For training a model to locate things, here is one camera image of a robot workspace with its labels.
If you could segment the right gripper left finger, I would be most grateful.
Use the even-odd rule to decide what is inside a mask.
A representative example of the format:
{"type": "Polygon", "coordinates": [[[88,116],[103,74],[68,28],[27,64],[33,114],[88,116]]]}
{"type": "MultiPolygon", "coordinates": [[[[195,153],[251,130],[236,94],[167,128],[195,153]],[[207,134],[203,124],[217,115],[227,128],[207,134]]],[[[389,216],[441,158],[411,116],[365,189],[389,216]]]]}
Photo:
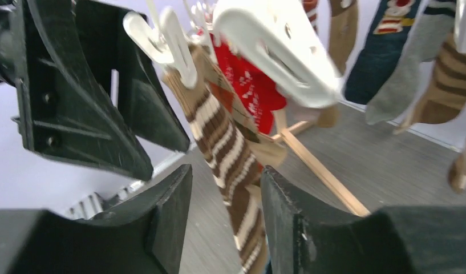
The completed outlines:
{"type": "Polygon", "coordinates": [[[178,273],[192,167],[90,220],[0,209],[0,273],[178,273]]]}

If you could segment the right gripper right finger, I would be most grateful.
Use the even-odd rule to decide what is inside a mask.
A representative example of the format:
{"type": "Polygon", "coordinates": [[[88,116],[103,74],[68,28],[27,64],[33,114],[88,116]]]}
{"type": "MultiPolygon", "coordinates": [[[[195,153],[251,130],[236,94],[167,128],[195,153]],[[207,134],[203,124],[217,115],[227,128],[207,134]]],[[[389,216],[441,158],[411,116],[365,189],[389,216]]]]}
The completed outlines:
{"type": "Polygon", "coordinates": [[[390,205],[359,217],[261,175],[271,273],[466,273],[466,206],[390,205]]]}

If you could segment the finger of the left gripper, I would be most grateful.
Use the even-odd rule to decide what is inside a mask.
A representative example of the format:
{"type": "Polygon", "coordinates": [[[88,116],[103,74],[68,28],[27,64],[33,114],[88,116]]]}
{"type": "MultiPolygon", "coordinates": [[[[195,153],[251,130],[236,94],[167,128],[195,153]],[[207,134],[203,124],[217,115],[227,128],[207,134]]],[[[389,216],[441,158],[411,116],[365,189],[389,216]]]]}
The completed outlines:
{"type": "Polygon", "coordinates": [[[128,10],[98,1],[17,1],[19,132],[52,160],[148,180],[140,139],[185,152],[190,140],[151,60],[125,33],[128,10]]]}

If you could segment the white plastic clip hanger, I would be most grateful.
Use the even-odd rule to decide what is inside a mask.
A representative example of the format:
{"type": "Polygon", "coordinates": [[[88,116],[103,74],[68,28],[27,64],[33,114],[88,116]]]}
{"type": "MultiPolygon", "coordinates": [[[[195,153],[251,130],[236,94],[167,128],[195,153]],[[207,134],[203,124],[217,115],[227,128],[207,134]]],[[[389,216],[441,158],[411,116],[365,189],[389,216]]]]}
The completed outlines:
{"type": "MultiPolygon", "coordinates": [[[[175,69],[186,88],[198,82],[198,69],[174,10],[161,13],[148,1],[153,20],[129,12],[123,19],[128,36],[162,67],[175,69]]],[[[339,72],[320,42],[300,1],[218,1],[213,30],[240,54],[307,108],[325,108],[342,98],[339,72]]]]}

